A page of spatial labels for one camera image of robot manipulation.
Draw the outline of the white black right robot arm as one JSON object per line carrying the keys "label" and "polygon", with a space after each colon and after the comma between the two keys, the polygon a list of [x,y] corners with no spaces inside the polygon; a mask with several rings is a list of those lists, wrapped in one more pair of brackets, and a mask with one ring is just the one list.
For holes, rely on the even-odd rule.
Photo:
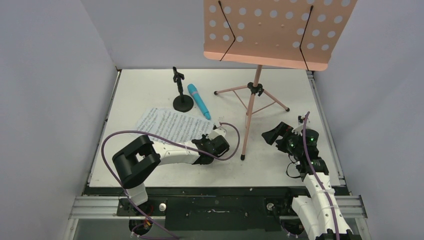
{"label": "white black right robot arm", "polygon": [[335,197],[326,162],[319,156],[319,133],[300,125],[280,122],[261,135],[269,145],[295,159],[295,167],[308,195],[290,195],[282,207],[296,214],[310,240],[360,240],[346,222]]}

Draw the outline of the pink folding music stand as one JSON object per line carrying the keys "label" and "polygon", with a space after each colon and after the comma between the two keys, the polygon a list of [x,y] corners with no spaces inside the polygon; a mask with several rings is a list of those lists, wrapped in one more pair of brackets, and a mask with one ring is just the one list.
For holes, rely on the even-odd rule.
{"label": "pink folding music stand", "polygon": [[251,127],[260,95],[281,104],[291,94],[287,83],[268,90],[260,83],[264,67],[324,71],[328,68],[355,0],[206,0],[203,3],[203,54],[207,59],[256,66],[252,82],[230,88],[248,89],[245,128]]}

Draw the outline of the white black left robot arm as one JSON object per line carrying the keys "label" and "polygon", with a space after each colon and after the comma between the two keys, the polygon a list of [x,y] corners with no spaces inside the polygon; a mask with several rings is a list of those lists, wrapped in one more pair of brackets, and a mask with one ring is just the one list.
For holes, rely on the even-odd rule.
{"label": "white black left robot arm", "polygon": [[141,135],[112,157],[119,180],[131,200],[129,208],[136,215],[149,210],[145,180],[160,165],[188,164],[208,165],[230,150],[230,145],[221,134],[213,137],[203,135],[182,147],[152,141]]}

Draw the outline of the sheet music page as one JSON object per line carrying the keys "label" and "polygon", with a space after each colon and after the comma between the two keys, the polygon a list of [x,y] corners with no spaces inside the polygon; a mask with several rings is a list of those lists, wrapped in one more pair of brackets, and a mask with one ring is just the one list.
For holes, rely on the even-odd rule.
{"label": "sheet music page", "polygon": [[198,140],[209,134],[214,123],[201,116],[171,109],[159,109],[151,127],[145,131],[175,143]]}
{"label": "sheet music page", "polygon": [[148,132],[153,128],[158,117],[158,110],[159,108],[157,107],[147,109],[137,121],[135,129],[137,131]]}

